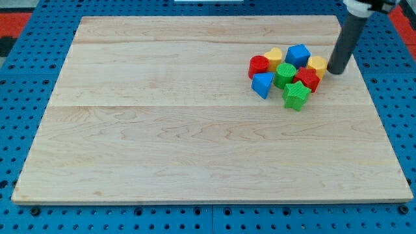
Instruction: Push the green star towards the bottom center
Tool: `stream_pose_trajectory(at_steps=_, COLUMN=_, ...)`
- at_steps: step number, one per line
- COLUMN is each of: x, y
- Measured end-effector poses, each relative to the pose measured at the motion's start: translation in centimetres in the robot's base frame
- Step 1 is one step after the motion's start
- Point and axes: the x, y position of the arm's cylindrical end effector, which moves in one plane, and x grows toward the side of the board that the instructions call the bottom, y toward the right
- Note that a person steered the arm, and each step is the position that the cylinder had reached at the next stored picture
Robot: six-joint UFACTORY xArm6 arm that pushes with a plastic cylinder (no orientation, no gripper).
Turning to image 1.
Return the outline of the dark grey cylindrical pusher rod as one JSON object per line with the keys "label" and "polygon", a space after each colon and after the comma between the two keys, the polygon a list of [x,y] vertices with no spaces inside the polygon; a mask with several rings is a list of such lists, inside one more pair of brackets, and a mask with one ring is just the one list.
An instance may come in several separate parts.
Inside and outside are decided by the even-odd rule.
{"label": "dark grey cylindrical pusher rod", "polygon": [[351,13],[347,15],[328,62],[327,70],[331,74],[340,75],[345,71],[367,20]]}

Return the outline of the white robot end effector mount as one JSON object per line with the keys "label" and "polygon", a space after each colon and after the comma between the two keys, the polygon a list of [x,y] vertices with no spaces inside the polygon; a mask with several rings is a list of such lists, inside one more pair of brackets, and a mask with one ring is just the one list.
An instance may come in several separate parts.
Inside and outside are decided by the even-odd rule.
{"label": "white robot end effector mount", "polygon": [[359,18],[368,18],[375,12],[390,13],[400,0],[343,0],[347,11]]}

